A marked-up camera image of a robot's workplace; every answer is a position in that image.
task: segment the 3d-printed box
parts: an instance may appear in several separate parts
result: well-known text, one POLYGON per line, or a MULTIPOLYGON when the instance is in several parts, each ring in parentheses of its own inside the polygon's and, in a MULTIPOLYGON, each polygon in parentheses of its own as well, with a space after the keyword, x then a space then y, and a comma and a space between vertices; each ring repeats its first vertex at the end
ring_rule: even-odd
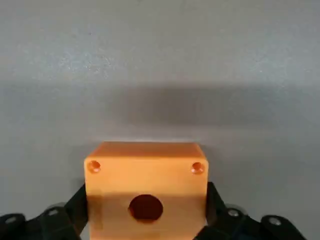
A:
POLYGON ((196 143, 102 143, 84 161, 90 239, 193 239, 208 167, 196 143))

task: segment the orange plastic enclosure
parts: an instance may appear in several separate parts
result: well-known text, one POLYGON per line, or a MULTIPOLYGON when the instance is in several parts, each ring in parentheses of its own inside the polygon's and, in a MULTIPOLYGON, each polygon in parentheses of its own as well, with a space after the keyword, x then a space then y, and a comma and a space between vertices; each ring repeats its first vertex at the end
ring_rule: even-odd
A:
POLYGON ((193 239, 208 167, 196 143, 103 142, 84 161, 90 239, 193 239))

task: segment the box front face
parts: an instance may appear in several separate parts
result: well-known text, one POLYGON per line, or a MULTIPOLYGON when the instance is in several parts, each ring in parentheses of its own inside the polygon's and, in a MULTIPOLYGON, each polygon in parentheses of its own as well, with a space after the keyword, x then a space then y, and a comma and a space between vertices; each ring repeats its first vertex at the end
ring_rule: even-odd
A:
POLYGON ((204 158, 91 155, 84 167, 92 240, 193 239, 205 223, 204 158))

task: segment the metal screw head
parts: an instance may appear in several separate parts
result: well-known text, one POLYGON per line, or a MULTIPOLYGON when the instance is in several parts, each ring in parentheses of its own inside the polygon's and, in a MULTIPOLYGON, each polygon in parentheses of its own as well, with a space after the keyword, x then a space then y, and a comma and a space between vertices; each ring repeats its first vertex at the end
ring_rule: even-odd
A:
POLYGON ((234 210, 234 209, 230 209, 228 211, 228 214, 231 216, 231 217, 239 217, 239 212, 237 210, 234 210))
POLYGON ((11 224, 13 223, 14 221, 16 221, 16 217, 15 216, 12 216, 12 217, 9 217, 7 220, 5 220, 5 223, 6 224, 11 224))
POLYGON ((276 225, 276 226, 280 226, 281 225, 281 221, 278 218, 275 217, 270 217, 269 218, 269 223, 276 225))
POLYGON ((48 215, 49 216, 53 216, 53 215, 56 215, 58 213, 58 210, 57 209, 53 209, 51 211, 49 211, 48 215))

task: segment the round hole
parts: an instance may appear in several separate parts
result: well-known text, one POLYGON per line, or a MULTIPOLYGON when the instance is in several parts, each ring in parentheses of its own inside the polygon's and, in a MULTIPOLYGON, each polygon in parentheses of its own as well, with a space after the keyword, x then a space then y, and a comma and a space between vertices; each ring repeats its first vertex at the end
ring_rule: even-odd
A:
POLYGON ((205 166, 201 162, 192 164, 191 172, 194 174, 202 174, 205 171, 205 166))
POLYGON ((164 206, 158 198, 149 194, 136 196, 129 205, 131 216, 140 223, 151 224, 164 212, 164 206))
POLYGON ((89 162, 89 164, 88 164, 88 170, 90 171, 90 173, 92 173, 92 174, 96 174, 96 173, 98 173, 98 172, 100 172, 100 163, 99 162, 97 162, 97 161, 91 161, 91 162, 89 162))
POLYGON ((17 219, 15 216, 9 217, 7 220, 5 220, 6 224, 11 224, 13 222, 15 222, 17 219))

